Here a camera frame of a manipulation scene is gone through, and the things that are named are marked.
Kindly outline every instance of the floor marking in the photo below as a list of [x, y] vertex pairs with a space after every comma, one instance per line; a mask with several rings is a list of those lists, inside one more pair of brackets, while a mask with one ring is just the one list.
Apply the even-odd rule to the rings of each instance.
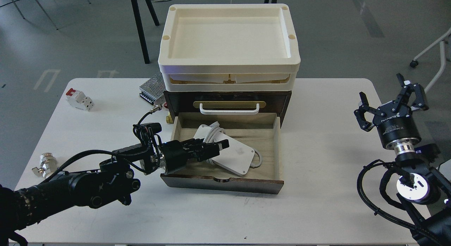
[[359, 11], [360, 17], [364, 21], [364, 24], [371, 37], [384, 38], [385, 35], [382, 29], [377, 24], [373, 14], [368, 9], [364, 0], [352, 0], [357, 10]]
[[36, 85], [34, 85], [33, 90], [37, 90], [37, 88], [41, 85], [42, 81], [44, 80], [44, 78], [47, 76], [48, 73], [53, 73], [52, 79], [47, 84], [47, 87], [44, 90], [44, 92], [48, 92], [50, 90], [50, 88], [52, 87], [53, 82], [55, 82], [56, 77], [58, 77], [58, 74], [60, 73], [60, 71], [61, 70], [59, 70], [59, 69], [47, 69], [47, 70], [45, 70], [42, 73], [42, 75], [39, 78], [39, 80], [36, 82]]
[[113, 71], [106, 71], [106, 70], [102, 70], [102, 71], [97, 71], [97, 78], [102, 78], [102, 75], [104, 73], [110, 73], [110, 75], [108, 76], [109, 79], [111, 79], [112, 77], [114, 77], [115, 74], [119, 74], [118, 71], [113, 70]]

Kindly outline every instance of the caster wheel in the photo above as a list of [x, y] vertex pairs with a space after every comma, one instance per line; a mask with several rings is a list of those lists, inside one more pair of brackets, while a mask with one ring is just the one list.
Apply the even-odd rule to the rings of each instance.
[[415, 68], [418, 65], [418, 61], [417, 60], [412, 60], [412, 62], [410, 63], [410, 66], [412, 68]]

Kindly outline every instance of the metal clamp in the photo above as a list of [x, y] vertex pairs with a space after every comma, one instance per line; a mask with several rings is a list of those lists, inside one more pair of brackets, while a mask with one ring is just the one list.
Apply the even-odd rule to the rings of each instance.
[[52, 153], [43, 153], [41, 154], [41, 166], [34, 167], [31, 170], [38, 177], [46, 177], [47, 175], [55, 172], [56, 167], [56, 159], [53, 157]]

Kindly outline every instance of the storage box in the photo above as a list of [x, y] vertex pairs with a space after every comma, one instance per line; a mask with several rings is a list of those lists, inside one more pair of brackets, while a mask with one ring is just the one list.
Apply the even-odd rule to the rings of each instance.
[[171, 92], [290, 91], [300, 64], [290, 10], [172, 5], [158, 63]]
[[279, 160], [280, 117], [276, 113], [259, 113], [252, 116], [215, 116], [200, 113], [179, 113], [175, 118], [171, 140], [193, 138], [201, 124], [218, 121], [225, 133], [257, 149], [263, 156], [258, 168], [250, 168], [239, 177], [219, 166], [206, 162], [189, 161], [187, 167], [175, 174], [161, 178], [170, 187], [208, 190], [231, 190], [277, 194], [284, 182]]

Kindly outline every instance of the white power adapter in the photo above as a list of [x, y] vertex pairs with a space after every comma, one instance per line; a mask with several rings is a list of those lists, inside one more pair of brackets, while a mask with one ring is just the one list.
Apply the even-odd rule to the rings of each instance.
[[225, 135], [222, 131], [224, 129], [219, 127], [219, 123], [214, 122], [210, 126], [205, 124], [200, 125], [194, 135], [195, 139], [204, 139], [206, 143], [229, 140], [229, 148], [223, 149], [219, 156], [213, 157], [211, 161], [207, 161], [208, 163], [216, 164], [239, 176], [245, 175], [249, 167], [258, 167], [261, 164], [257, 166], [251, 164], [256, 152], [254, 148]]

